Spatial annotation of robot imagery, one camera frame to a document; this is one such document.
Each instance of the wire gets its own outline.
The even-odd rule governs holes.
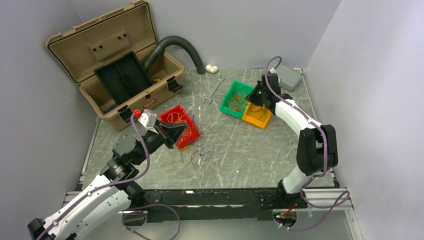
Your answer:
[[[291,205],[290,209],[288,211],[283,211],[282,213],[280,213],[280,215],[287,215],[289,214],[294,208],[295,208],[295,203],[293,202],[293,204]]]
[[[257,118],[257,120],[259,120],[259,119],[261,119],[266,113],[267,113],[267,111],[268,111],[268,108],[266,108],[265,106],[256,106],[256,107],[258,107],[259,109],[258,110],[252,110],[252,106],[253,106],[254,104],[253,103],[251,103],[250,104],[250,107],[249,107],[249,111],[250,112],[252,112],[252,113],[258,113],[258,112],[263,112],[263,114],[260,116],[260,117],[258,117]]]
[[[97,192],[97,191],[99,191],[101,189],[104,189],[106,187],[112,187],[112,186],[115,186],[115,185],[118,185],[118,184],[126,184],[126,183],[129,183],[129,182],[135,181],[135,180],[143,177],[147,173],[147,171],[149,170],[149,167],[150,167],[149,151],[147,149],[147,146],[146,146],[145,141],[143,140],[142,135],[140,134],[140,132],[137,129],[137,126],[136,126],[136,124],[134,122],[135,115],[136,114],[133,112],[132,115],[131,115],[130,121],[131,121],[131,125],[134,127],[135,132],[137,133],[138,139],[141,142],[141,146],[143,147],[143,150],[144,150],[144,153],[145,153],[145,156],[146,156],[146,163],[147,163],[147,165],[146,165],[146,168],[144,169],[144,171],[141,174],[139,174],[138,176],[135,176],[133,178],[130,178],[130,179],[127,179],[127,180],[122,180],[122,181],[117,181],[117,182],[111,182],[111,183],[108,183],[108,184],[104,184],[104,185],[101,185],[99,187],[94,188],[93,190],[88,191],[87,193],[85,193],[84,195],[82,195],[79,199],[77,199],[72,205],[70,205],[65,211],[63,211],[62,214],[59,215],[59,217],[57,217],[48,227],[46,227],[46,229],[36,238],[36,240],[41,240],[43,238],[43,236],[46,233],[48,233],[53,228],[53,226],[54,226],[53,223],[59,223],[78,204],[80,204],[89,194],[92,195],[93,193],[95,193],[95,192]]]
[[[195,123],[195,115],[191,114],[191,113],[187,113],[187,115],[189,115],[191,117],[191,121],[193,121],[193,123]]]
[[[276,223],[279,223],[278,224],[279,226],[290,223],[290,226],[287,226],[288,228],[291,228],[296,223],[296,219],[295,218],[288,218],[288,217],[285,217],[285,216],[283,216],[282,218],[281,217],[274,218],[274,221]]]
[[[212,149],[212,151],[211,150],[208,150],[207,152],[205,152],[205,153],[202,153],[202,151],[203,150],[205,150],[205,148],[204,147],[202,147],[202,146],[200,146],[200,145],[195,145],[195,144],[190,144],[189,146],[193,146],[193,147],[197,147],[197,148],[199,148],[200,150],[196,150],[196,151],[194,151],[192,154],[191,154],[191,157],[190,157],[190,161],[189,162],[184,162],[184,158],[183,158],[183,151],[188,147],[188,146],[186,146],[185,148],[183,148],[183,149],[181,149],[181,150],[179,150],[179,152],[180,152],[180,154],[181,154],[181,161],[182,161],[182,163],[183,164],[185,164],[185,165],[189,165],[189,164],[191,164],[193,167],[195,166],[195,164],[193,163],[193,159],[195,159],[195,157],[196,157],[196,154],[198,154],[199,155],[199,157],[201,158],[201,160],[203,160],[204,162],[206,162],[207,160],[208,160],[208,158],[210,158],[211,156],[211,154],[213,154],[214,153],[214,150],[215,150],[215,146],[213,147],[213,149]]]
[[[272,94],[274,94],[274,96],[276,96],[278,99],[280,99],[283,103],[289,105],[290,107],[296,109],[300,114],[302,114],[302,116],[304,116],[307,120],[310,119],[310,117],[299,107],[291,104],[290,102],[288,102],[287,100],[285,100],[284,98],[282,98],[280,95],[278,95],[273,88],[270,85],[270,82],[268,81],[268,68],[270,67],[270,64],[272,63],[272,61],[274,61],[275,59],[279,59],[277,66],[274,67],[274,69],[277,69],[280,66],[281,61],[283,60],[281,56],[275,56],[273,58],[271,58],[271,60],[269,60],[268,64],[265,67],[265,83],[268,86],[268,89],[271,91]],[[320,178],[320,177],[324,177],[327,173],[327,168],[328,168],[328,143],[327,143],[327,137],[326,134],[324,132],[324,130],[318,126],[314,121],[310,121],[310,124],[312,126],[314,126],[319,133],[322,136],[322,140],[323,140],[323,148],[324,148],[324,166],[323,166],[323,170],[321,174],[315,174],[312,176],[311,179],[309,179],[301,188],[300,188],[300,197],[310,206],[317,208],[317,209],[329,209],[328,212],[324,215],[324,217],[322,217],[316,224],[307,227],[307,228],[300,228],[300,229],[291,229],[290,231],[307,231],[307,230],[311,230],[313,228],[315,228],[316,226],[318,226],[320,223],[322,223],[327,216],[330,214],[330,212],[333,210],[334,207],[340,206],[342,205],[344,202],[346,202],[349,198],[350,198],[350,192],[348,190],[342,192],[340,194],[340,196],[338,196],[338,198],[335,200],[335,202],[333,203],[333,205],[329,205],[329,206],[317,206],[312,204],[311,202],[309,202],[306,197],[303,195],[303,190],[315,179],[315,178]],[[347,195],[341,202],[339,202],[339,200],[342,198],[342,196]]]
[[[246,96],[247,96],[247,93],[245,93],[244,91],[241,91],[241,92],[233,91],[232,92],[232,98],[228,102],[228,107],[233,111],[241,112],[242,108],[248,102],[246,100]]]
[[[176,219],[177,219],[177,221],[178,221],[178,228],[176,229],[176,232],[175,232],[175,234],[169,239],[169,240],[173,240],[173,239],[175,239],[176,237],[177,237],[177,235],[178,235],[178,233],[180,232],[180,228],[181,228],[181,219],[180,219],[180,216],[178,216],[178,213],[172,208],[172,207],[170,207],[170,206],[168,206],[168,205],[165,205],[165,204],[162,204],[162,203],[154,203],[154,204],[150,204],[150,205],[145,205],[145,206],[140,206],[140,207],[134,207],[134,208],[128,208],[127,210],[128,211],[136,211],[136,210],[142,210],[142,209],[145,209],[145,208],[150,208],[150,207],[156,207],[156,206],[160,206],[160,207],[165,207],[165,208],[167,208],[167,209],[169,209],[169,210],[171,210],[172,212],[173,212],[173,214],[176,216]],[[130,231],[130,232],[132,232],[132,233],[134,233],[135,235],[137,235],[137,236],[139,236],[139,237],[141,237],[141,238],[143,238],[143,239],[145,239],[145,240],[151,240],[150,238],[148,238],[148,237],[146,237],[146,236],[144,236],[144,235],[142,235],[141,233],[139,233],[138,231],[135,231],[135,230],[133,230],[133,229],[131,229],[130,227],[128,227],[127,225],[125,225],[125,219],[129,216],[129,215],[134,215],[134,214],[136,214],[136,213],[129,213],[129,214],[127,214],[127,215],[125,215],[125,216],[123,216],[122,217],[122,225],[123,225],[123,227],[126,229],[126,230],[128,230],[128,231]]]

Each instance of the gray box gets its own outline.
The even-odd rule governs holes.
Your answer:
[[[273,61],[270,67],[275,67],[277,63],[277,60]],[[275,70],[275,73],[278,75],[279,78],[278,85],[290,92],[295,90],[295,88],[302,80],[302,75],[299,72],[294,69],[288,68],[282,64],[278,66],[278,68]]]

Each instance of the gray wall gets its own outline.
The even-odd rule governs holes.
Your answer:
[[[0,23],[0,238],[23,240],[78,182],[95,113],[44,47],[80,23],[68,0],[3,1]]]
[[[364,239],[423,239],[424,2],[343,0],[306,69]]]
[[[70,0],[83,22],[130,0]],[[264,66],[275,55],[293,68],[307,66],[341,0],[151,0],[159,39],[189,40],[205,63],[220,68]],[[167,49],[186,67],[189,56]]]

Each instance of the plastic bin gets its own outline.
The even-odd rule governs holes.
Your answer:
[[[241,119],[264,129],[272,115],[273,113],[267,108],[249,102]]]
[[[175,143],[179,149],[184,148],[200,137],[196,124],[192,121],[186,111],[184,111],[181,105],[177,105],[162,113],[158,118],[165,123],[187,123],[187,128],[182,132],[181,137]]]
[[[238,119],[242,119],[248,101],[245,97],[254,89],[253,86],[247,85],[241,81],[235,80],[229,87],[221,103],[220,110]],[[234,96],[238,95],[239,100],[234,100]]]

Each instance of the toolbox latch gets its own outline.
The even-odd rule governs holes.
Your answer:
[[[133,112],[130,110],[128,105],[121,107],[118,110],[118,113],[119,113],[119,116],[122,118],[122,120],[124,120],[126,123],[130,122],[131,115],[133,114]]]
[[[168,90],[176,93],[178,90],[182,89],[183,86],[178,84],[177,79],[175,78],[175,76],[171,77],[170,79],[166,80],[166,82],[168,83]]]

